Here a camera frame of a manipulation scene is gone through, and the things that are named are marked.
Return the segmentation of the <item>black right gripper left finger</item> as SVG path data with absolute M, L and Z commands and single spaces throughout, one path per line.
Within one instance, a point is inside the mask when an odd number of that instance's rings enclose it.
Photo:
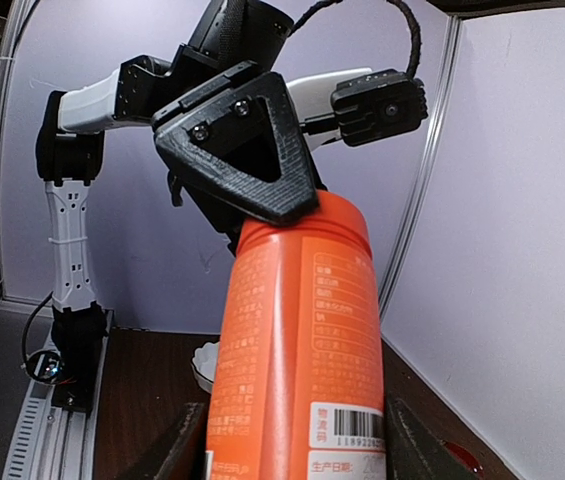
M 168 444 L 155 479 L 203 478 L 206 422 L 206 404 L 195 402 L 183 406 L 174 425 L 175 437 Z

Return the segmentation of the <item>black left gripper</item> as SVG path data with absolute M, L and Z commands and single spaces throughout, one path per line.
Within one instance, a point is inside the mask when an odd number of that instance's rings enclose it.
M 236 254 L 244 217 L 294 224 L 317 209 L 312 158 L 281 75 L 243 61 L 155 112 L 175 208 L 192 199 Z

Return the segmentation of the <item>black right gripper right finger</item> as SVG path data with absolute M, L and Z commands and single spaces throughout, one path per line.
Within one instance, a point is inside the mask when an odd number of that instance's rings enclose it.
M 397 397 L 384 403 L 388 479 L 480 479 Z

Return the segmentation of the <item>orange pill bottle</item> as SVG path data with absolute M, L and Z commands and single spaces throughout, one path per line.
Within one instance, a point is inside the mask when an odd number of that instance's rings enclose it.
M 209 479 L 383 479 L 376 275 L 362 213 L 321 192 L 289 228 L 244 224 L 206 434 Z

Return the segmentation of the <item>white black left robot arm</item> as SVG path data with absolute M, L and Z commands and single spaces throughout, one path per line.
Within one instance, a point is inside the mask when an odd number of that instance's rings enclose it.
M 51 213 L 56 362 L 89 367 L 107 333 L 86 213 L 108 131 L 150 127 L 173 202 L 190 196 L 231 241 L 246 218 L 288 226 L 316 209 L 323 183 L 311 153 L 341 135 L 331 96 L 365 70 L 286 82 L 273 65 L 296 28 L 262 1 L 213 1 L 172 59 L 140 55 L 97 83 L 49 95 L 35 157 Z

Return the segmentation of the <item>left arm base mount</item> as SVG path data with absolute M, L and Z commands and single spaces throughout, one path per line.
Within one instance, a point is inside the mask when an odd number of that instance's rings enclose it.
M 54 347 L 29 354 L 29 329 L 51 299 L 52 295 L 48 294 L 26 320 L 20 343 L 22 368 L 31 380 L 54 388 L 53 406 L 90 414 L 104 339 L 109 335 L 107 312 L 95 301 L 82 310 L 54 308 L 51 325 Z

